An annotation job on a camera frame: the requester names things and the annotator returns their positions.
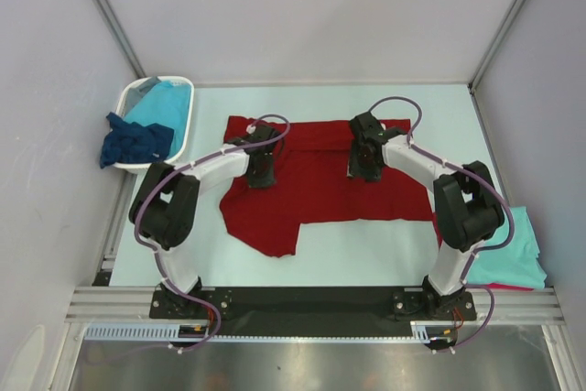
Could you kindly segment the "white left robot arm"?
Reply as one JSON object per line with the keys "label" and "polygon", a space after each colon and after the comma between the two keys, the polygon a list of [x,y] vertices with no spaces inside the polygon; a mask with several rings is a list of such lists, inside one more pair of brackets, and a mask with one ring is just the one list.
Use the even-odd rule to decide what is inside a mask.
{"label": "white left robot arm", "polygon": [[201,277],[185,244],[198,198],[241,177],[252,189],[274,186],[274,150],[288,131],[254,121],[244,136],[205,157],[178,166],[159,162],[148,168],[128,217],[136,241],[152,251],[162,285],[173,292],[169,304],[180,316],[192,317],[202,306],[197,290]]}

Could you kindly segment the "red t shirt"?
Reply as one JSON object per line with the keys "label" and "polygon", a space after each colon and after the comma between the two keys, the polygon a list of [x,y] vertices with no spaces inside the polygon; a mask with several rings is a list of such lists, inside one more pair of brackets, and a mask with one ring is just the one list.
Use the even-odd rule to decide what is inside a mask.
{"label": "red t shirt", "polygon": [[253,189],[233,180],[220,202],[227,233],[271,257],[296,253],[304,224],[357,220],[431,223],[427,189],[384,168],[378,182],[351,179],[353,135],[346,121],[294,123],[274,164],[276,182]]}

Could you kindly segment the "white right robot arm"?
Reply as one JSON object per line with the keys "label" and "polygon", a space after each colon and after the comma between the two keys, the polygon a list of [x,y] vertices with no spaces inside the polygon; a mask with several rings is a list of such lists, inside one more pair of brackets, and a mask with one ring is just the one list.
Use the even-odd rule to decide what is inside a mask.
{"label": "white right robot arm", "polygon": [[355,116],[349,127],[349,177],[377,182],[384,168],[392,168],[433,195],[442,243],[422,283],[422,307],[431,318],[443,319],[464,291],[475,253],[505,222],[504,201],[490,172],[479,161],[456,166],[437,157],[417,146],[409,132],[384,127],[370,112]]}

